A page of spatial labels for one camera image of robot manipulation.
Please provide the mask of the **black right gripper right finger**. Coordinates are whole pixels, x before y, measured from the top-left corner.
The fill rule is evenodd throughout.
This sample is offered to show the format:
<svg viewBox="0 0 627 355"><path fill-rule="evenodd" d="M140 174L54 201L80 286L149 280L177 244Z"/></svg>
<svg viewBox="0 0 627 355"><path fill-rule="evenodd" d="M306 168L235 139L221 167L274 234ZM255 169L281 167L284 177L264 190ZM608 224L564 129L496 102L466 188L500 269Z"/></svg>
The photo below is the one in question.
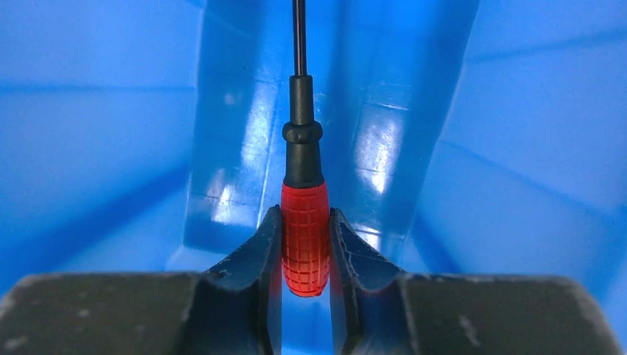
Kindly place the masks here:
<svg viewBox="0 0 627 355"><path fill-rule="evenodd" d="M330 213L336 354L621 354L592 296L566 277L416 274Z"/></svg>

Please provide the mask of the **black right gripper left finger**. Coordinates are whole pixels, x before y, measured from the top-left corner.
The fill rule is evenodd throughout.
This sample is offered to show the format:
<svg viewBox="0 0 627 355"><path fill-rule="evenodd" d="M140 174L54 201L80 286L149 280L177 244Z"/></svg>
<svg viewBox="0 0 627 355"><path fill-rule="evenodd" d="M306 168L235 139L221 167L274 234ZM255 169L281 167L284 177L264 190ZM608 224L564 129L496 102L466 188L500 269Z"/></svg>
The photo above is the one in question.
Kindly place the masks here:
<svg viewBox="0 0 627 355"><path fill-rule="evenodd" d="M1 301L3 354L279 354L278 206L203 272L36 274Z"/></svg>

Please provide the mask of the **red black screwdriver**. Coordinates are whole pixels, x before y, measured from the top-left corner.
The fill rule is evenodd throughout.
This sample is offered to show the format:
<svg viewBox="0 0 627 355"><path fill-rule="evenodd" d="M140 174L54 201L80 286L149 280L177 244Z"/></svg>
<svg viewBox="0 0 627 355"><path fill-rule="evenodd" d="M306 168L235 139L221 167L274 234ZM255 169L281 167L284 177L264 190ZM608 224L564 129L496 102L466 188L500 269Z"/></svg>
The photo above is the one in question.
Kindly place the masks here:
<svg viewBox="0 0 627 355"><path fill-rule="evenodd" d="M294 74L289 80L290 118L282 183L282 267L286 285L299 297L317 297L329 275L330 208L322 173L322 126L314 118L313 78L307 71L306 10L293 1Z"/></svg>

